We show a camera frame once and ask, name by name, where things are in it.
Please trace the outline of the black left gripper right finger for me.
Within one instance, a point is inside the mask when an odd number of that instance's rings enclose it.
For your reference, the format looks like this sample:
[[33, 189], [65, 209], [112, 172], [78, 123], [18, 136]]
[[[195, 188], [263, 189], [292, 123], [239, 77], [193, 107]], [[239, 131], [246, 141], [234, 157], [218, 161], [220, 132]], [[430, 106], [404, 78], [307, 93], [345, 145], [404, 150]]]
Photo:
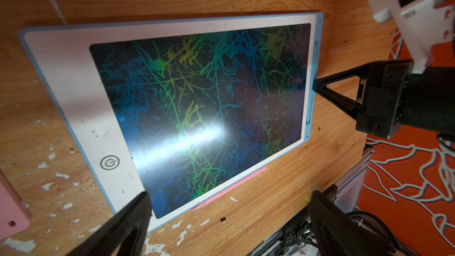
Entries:
[[314, 191], [308, 204], [311, 227], [323, 256], [391, 256], [393, 246], [359, 227], [326, 195]]

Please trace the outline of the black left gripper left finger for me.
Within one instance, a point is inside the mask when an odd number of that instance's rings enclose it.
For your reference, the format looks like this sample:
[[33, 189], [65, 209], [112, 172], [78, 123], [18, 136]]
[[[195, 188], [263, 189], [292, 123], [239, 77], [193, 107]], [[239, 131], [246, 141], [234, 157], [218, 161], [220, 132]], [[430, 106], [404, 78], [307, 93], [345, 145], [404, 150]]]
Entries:
[[138, 194], [121, 211], [68, 254], [70, 256], [139, 256], [147, 235], [152, 205], [147, 192]]

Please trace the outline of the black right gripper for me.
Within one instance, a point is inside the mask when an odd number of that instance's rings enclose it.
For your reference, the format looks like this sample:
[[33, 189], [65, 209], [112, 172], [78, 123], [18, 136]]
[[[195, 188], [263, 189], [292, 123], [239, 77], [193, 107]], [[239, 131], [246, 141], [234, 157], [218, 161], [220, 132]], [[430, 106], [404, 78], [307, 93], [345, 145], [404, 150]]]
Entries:
[[[413, 67], [411, 60], [381, 60], [318, 78], [313, 90], [356, 120], [355, 129], [375, 137], [390, 139], [400, 129], [398, 109], [404, 86]], [[357, 103], [327, 85], [351, 77], [364, 80]]]

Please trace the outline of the blue framed tablet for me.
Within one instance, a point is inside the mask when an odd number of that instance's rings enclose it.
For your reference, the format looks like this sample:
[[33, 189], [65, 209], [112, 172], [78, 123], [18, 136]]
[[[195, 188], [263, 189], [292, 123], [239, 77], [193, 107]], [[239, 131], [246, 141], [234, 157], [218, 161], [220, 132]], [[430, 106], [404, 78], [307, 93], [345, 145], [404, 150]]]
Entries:
[[149, 231], [310, 139], [322, 13], [30, 27], [20, 39], [114, 212]]

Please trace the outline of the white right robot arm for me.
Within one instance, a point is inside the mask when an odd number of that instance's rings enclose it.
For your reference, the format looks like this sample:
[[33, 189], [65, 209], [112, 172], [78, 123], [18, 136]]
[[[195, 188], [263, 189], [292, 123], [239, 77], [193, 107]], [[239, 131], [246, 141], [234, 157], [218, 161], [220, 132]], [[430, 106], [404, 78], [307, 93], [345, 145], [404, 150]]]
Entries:
[[315, 81], [314, 90], [367, 133], [373, 154], [359, 208], [422, 256], [455, 253], [455, 70], [372, 62]]

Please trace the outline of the pink framed writing tablet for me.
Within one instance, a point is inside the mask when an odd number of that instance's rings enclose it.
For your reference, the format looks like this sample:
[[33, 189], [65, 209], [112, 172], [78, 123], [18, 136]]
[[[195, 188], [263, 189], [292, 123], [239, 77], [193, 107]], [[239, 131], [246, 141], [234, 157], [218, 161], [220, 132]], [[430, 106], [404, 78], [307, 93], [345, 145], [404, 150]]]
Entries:
[[1, 240], [24, 231], [30, 226], [31, 214], [1, 173]]

